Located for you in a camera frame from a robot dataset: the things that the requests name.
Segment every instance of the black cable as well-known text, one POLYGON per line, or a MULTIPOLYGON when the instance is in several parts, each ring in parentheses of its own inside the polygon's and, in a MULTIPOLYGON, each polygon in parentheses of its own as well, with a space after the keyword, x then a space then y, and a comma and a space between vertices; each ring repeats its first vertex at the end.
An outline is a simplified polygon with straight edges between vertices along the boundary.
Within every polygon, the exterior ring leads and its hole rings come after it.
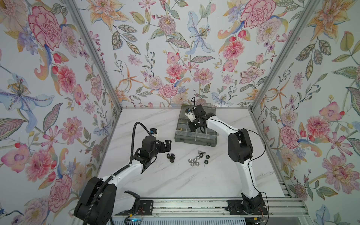
POLYGON ((135 141, 135 130, 136 130, 136 126, 140 124, 145 130, 146 132, 151 136, 151 133, 150 131, 140 122, 136 122, 134 124, 134 128, 132 129, 132 137, 131 137, 131 154, 130 154, 130 162, 129 164, 132 164, 132 156, 133 156, 133 153, 134 153, 134 141, 135 141))

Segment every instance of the floral wallpaper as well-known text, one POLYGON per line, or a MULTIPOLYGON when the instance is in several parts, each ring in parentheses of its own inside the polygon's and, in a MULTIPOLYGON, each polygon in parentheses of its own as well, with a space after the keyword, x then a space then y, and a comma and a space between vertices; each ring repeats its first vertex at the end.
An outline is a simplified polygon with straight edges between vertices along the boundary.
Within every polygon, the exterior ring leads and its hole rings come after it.
POLYGON ((0 33, 0 224, 66 224, 119 112, 62 0, 0 0, 0 33))
POLYGON ((76 3, 123 106, 180 106, 194 97, 239 107, 255 99, 306 2, 76 3))
POLYGON ((294 197, 319 225, 360 223, 360 19, 322 0, 255 115, 294 197))

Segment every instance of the marble surface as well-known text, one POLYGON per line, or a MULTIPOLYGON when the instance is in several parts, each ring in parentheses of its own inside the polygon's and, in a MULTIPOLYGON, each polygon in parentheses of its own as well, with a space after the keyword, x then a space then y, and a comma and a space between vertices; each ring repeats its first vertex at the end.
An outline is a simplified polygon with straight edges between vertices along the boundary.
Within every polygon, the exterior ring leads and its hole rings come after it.
MULTIPOLYGON (((148 129, 157 128, 159 140, 171 139, 171 152, 175 162, 166 154, 158 154, 157 160, 141 175, 125 185, 142 197, 238 197, 242 185, 235 163, 227 153, 227 138, 218 136, 216 147, 186 144, 174 141, 180 109, 124 109, 114 136, 106 153, 99 177, 111 174, 129 162, 131 133, 134 123, 139 121, 148 129), (189 158, 195 158, 201 150, 210 155, 209 164, 205 157, 200 166, 192 167, 189 158)), ((256 131, 247 109, 218 108, 217 116, 224 122, 237 127, 256 131)), ((134 151, 141 147, 146 131, 137 126, 134 151)), ((249 132, 254 152, 258 157, 264 150, 261 139, 249 132)), ((266 191, 268 197, 284 197, 278 179, 266 154, 253 161, 255 180, 259 191, 266 191)))

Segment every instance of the black mounting plate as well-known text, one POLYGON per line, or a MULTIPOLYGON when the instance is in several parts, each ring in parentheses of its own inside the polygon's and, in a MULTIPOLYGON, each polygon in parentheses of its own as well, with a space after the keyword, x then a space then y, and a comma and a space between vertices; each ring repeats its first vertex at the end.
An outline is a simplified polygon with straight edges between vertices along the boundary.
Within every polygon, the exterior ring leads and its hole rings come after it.
MULTIPOLYGON (((243 205, 241 204, 242 200, 228 200, 228 211, 230 212, 230 215, 247 215, 244 211, 243 211, 243 205)), ((265 202, 262 202, 259 206, 259 208, 256 208, 254 210, 254 215, 267 215, 268 211, 267 211, 267 206, 265 205, 265 202)))
MULTIPOLYGON (((153 204, 154 204, 153 200, 140 200, 139 209, 143 208, 143 211, 139 212, 138 215, 151 216, 153 214, 153 204)), ((123 212, 116 214, 115 216, 128 216, 131 213, 133 213, 133 212, 131 212, 131 210, 123 211, 123 212)))

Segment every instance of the gray storage box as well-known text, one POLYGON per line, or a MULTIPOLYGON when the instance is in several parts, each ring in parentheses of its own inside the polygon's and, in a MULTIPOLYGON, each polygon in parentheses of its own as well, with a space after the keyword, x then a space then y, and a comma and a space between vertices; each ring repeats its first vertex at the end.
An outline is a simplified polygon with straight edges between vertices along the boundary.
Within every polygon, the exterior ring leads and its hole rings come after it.
MULTIPOLYGON (((177 122, 176 132, 175 132, 175 141, 184 142, 188 144, 197 144, 197 145, 208 145, 215 147, 217 144, 217 133, 209 128, 205 128, 205 133, 201 132, 198 128, 196 132, 191 132, 188 121, 189 119, 185 115, 185 110, 190 108, 189 105, 182 105, 179 115, 179 120, 177 122)), ((216 115, 215 107, 203 106, 206 113, 214 113, 216 115)))

